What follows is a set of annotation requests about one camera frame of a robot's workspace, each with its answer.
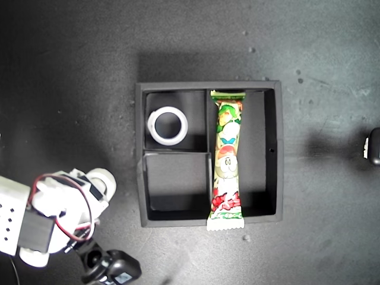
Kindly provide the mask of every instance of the black cable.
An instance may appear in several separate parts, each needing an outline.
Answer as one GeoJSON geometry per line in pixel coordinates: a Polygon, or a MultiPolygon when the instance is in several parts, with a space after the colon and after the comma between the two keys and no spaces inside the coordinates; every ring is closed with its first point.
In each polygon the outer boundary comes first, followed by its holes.
{"type": "Polygon", "coordinates": [[[13,259],[11,257],[9,259],[11,260],[11,264],[13,266],[14,275],[16,276],[16,279],[17,279],[17,285],[20,285],[20,278],[18,278],[18,273],[17,273],[16,265],[14,264],[13,259]]]}

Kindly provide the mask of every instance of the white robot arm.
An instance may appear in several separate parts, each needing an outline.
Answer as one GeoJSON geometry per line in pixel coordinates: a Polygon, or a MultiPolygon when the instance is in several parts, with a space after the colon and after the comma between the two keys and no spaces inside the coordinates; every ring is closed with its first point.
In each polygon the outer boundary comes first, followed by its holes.
{"type": "Polygon", "coordinates": [[[115,191],[115,178],[105,169],[41,175],[32,189],[0,176],[0,251],[14,256],[20,247],[25,263],[45,267],[50,254],[74,249],[86,270],[85,284],[137,279],[137,260],[121,251],[105,252],[92,239],[115,191]]]}

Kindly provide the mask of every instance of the gray surface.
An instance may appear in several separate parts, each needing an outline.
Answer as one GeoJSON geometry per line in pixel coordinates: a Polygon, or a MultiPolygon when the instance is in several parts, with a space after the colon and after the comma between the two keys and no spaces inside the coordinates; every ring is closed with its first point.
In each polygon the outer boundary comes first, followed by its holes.
{"type": "Polygon", "coordinates": [[[181,211],[204,209],[210,203],[206,154],[159,154],[145,159],[149,208],[181,211]]]}
{"type": "MultiPolygon", "coordinates": [[[[140,260],[135,284],[378,284],[380,169],[360,152],[380,119],[379,8],[2,1],[1,174],[31,183],[42,172],[108,167],[119,188],[96,238],[140,260]],[[283,221],[216,233],[140,228],[134,83],[236,77],[283,83],[283,221]]],[[[10,281],[9,261],[0,263],[10,281]]],[[[53,256],[45,270],[16,266],[21,284],[80,284],[75,254],[53,256]]]]}

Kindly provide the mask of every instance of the candy wrapper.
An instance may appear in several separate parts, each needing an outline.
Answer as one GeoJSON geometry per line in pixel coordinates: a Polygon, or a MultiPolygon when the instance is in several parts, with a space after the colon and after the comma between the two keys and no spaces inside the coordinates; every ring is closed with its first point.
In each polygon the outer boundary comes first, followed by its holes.
{"type": "Polygon", "coordinates": [[[221,93],[211,96],[219,107],[215,150],[215,169],[211,213],[207,230],[244,227],[239,196],[238,152],[242,100],[245,93],[221,93]]]}

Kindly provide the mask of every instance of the black tray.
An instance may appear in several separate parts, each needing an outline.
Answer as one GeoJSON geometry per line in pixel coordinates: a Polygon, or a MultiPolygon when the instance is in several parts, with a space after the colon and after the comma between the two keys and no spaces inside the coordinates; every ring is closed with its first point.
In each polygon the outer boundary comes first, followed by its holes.
{"type": "Polygon", "coordinates": [[[217,106],[211,90],[244,90],[239,188],[245,223],[279,221],[283,212],[283,117],[279,81],[136,84],[137,180],[143,227],[205,226],[210,213],[217,106]],[[178,145],[155,142],[152,111],[180,109],[189,130],[178,145]]]}

